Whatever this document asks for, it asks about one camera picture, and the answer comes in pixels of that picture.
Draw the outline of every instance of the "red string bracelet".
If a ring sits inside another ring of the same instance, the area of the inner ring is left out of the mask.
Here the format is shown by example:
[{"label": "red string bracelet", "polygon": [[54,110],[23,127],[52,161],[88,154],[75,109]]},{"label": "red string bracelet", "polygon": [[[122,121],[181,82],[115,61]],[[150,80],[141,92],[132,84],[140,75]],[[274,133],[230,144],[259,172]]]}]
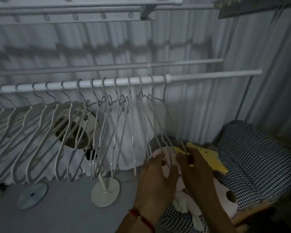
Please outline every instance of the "red string bracelet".
[{"label": "red string bracelet", "polygon": [[140,213],[137,210],[130,209],[129,212],[135,218],[140,219],[148,228],[150,228],[150,230],[152,231],[152,233],[155,233],[155,229],[154,229],[153,225],[150,222],[148,222],[147,219],[145,219],[143,216],[141,216]]}]

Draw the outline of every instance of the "yellow pillow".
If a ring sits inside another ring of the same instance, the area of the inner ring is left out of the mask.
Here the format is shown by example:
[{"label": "yellow pillow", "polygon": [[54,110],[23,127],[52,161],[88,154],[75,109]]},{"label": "yellow pillow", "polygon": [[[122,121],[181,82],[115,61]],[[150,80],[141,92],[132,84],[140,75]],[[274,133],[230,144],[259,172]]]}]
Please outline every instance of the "yellow pillow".
[{"label": "yellow pillow", "polygon": [[[228,173],[228,169],[220,161],[217,152],[215,152],[213,150],[209,150],[209,149],[205,149],[205,148],[199,147],[197,145],[194,145],[191,142],[188,142],[186,144],[186,146],[198,149],[198,151],[201,153],[202,157],[207,161],[207,163],[212,168],[212,170],[220,171],[220,172],[223,172],[223,173]],[[179,147],[174,147],[174,150],[177,153],[180,152],[180,153],[185,154],[185,152],[182,151]]]}]

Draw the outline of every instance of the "gray floor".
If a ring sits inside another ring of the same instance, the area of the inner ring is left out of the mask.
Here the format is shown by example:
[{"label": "gray floor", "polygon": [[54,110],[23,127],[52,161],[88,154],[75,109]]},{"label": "gray floor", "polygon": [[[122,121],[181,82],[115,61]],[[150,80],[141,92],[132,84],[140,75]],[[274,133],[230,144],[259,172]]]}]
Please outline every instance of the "gray floor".
[{"label": "gray floor", "polygon": [[[29,185],[10,185],[0,200],[0,233],[113,233],[132,207],[137,188],[131,170],[120,172],[117,178],[121,183],[120,195],[106,208],[92,203],[91,191],[97,180],[86,176],[73,183],[67,180],[48,182],[46,196],[36,206],[25,210],[17,207],[17,199]],[[168,231],[158,227],[157,232]]]}]

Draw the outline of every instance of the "houndstooth cushion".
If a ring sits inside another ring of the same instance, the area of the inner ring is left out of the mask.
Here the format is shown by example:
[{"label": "houndstooth cushion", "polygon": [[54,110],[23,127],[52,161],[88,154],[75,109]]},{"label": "houndstooth cushion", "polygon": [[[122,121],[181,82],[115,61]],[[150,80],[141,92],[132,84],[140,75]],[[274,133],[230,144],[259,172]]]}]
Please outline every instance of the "houndstooth cushion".
[{"label": "houndstooth cushion", "polygon": [[[153,138],[151,151],[168,146],[167,137]],[[181,144],[169,137],[173,146]],[[229,170],[227,175],[214,172],[223,185],[237,196],[238,210],[245,210],[262,200],[277,200],[291,191],[291,148],[272,139],[243,121],[236,121],[222,135],[218,146],[208,149],[218,152],[221,162]],[[203,232],[208,228],[202,216]],[[178,212],[171,204],[159,221],[160,225],[174,233],[197,233],[190,213]]]}]

